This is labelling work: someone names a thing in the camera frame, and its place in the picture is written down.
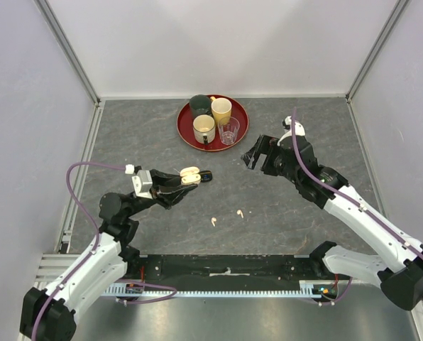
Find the red round tray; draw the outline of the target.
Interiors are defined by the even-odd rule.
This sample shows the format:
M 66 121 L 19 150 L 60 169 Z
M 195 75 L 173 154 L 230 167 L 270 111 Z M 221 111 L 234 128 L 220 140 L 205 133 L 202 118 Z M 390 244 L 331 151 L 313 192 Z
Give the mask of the red round tray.
M 219 94 L 207 96 L 210 113 L 186 104 L 177 117 L 177 131 L 182 140 L 195 149 L 217 152 L 236 145 L 249 127 L 246 110 L 234 99 Z

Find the black earbud charging case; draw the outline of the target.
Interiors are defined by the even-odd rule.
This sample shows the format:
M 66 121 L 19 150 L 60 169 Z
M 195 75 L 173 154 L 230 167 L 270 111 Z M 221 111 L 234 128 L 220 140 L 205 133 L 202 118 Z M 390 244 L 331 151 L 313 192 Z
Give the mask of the black earbud charging case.
M 213 180 L 213 175 L 212 172 L 210 170 L 203 170 L 199 172 L 200 178 L 201 178 L 201 182 L 202 183 L 208 183 L 210 181 Z

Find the yellow mug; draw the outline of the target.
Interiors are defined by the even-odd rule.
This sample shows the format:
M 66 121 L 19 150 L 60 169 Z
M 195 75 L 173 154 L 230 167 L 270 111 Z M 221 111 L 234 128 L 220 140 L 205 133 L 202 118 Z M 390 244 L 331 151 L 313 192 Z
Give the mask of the yellow mug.
M 224 97 L 210 97 L 211 100 L 211 112 L 216 125 L 228 124 L 231 117 L 232 103 L 229 99 Z

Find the clear glass tumbler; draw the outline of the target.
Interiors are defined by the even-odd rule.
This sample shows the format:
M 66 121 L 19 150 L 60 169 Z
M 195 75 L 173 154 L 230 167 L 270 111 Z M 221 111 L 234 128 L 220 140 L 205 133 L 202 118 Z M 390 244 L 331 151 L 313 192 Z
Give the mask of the clear glass tumbler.
M 235 117 L 224 117 L 218 123 L 219 137 L 222 144 L 230 146 L 238 137 L 240 123 Z

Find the dark green mug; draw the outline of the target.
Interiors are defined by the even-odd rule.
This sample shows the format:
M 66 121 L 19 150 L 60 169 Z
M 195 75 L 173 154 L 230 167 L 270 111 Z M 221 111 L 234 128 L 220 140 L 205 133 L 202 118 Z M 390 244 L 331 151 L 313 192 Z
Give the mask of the dark green mug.
M 197 94 L 193 96 L 189 100 L 189 108 L 190 108 L 192 117 L 195 119 L 196 117 L 203 114 L 211 115 L 212 114 L 211 103 L 212 103 L 211 99 L 204 94 Z

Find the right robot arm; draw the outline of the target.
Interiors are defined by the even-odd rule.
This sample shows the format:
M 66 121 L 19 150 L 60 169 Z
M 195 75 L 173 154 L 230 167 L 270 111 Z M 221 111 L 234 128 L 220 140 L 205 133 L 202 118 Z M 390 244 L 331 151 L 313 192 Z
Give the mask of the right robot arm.
M 241 159 L 253 169 L 260 156 L 265 156 L 264 174 L 289 180 L 305 200 L 342 221 L 375 251 L 367 255 L 325 241 L 309 255 L 313 277 L 360 279 L 403 310 L 423 301 L 423 243 L 371 207 L 340 173 L 319 164 L 305 137 L 261 135 Z

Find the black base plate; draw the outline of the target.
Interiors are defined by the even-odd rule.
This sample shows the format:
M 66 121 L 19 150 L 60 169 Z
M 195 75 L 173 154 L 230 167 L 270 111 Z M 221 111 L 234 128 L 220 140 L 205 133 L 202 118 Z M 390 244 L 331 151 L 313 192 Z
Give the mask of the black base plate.
M 124 278 L 177 290 L 293 289 L 300 281 L 347 279 L 308 256 L 250 254 L 150 254 L 130 264 Z

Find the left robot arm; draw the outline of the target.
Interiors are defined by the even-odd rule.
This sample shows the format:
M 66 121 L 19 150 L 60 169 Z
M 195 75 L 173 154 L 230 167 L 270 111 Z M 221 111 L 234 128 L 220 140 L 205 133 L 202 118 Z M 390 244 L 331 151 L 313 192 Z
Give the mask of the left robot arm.
M 19 332 L 31 340 L 71 340 L 81 318 L 114 282 L 135 278 L 140 252 L 130 245 L 139 223 L 132 216 L 154 205 L 169 210 L 201 181 L 200 170 L 178 174 L 115 166 L 131 176 L 133 192 L 107 193 L 99 203 L 101 224 L 89 246 L 45 288 L 32 287 L 23 298 Z

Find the cream earbud charging case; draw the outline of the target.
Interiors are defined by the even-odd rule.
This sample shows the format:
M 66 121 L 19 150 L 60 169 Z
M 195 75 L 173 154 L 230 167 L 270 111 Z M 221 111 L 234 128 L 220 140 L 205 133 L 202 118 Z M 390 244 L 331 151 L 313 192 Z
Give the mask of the cream earbud charging case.
M 183 168 L 180 171 L 180 180 L 182 185 L 199 184 L 202 181 L 200 169 L 196 166 Z

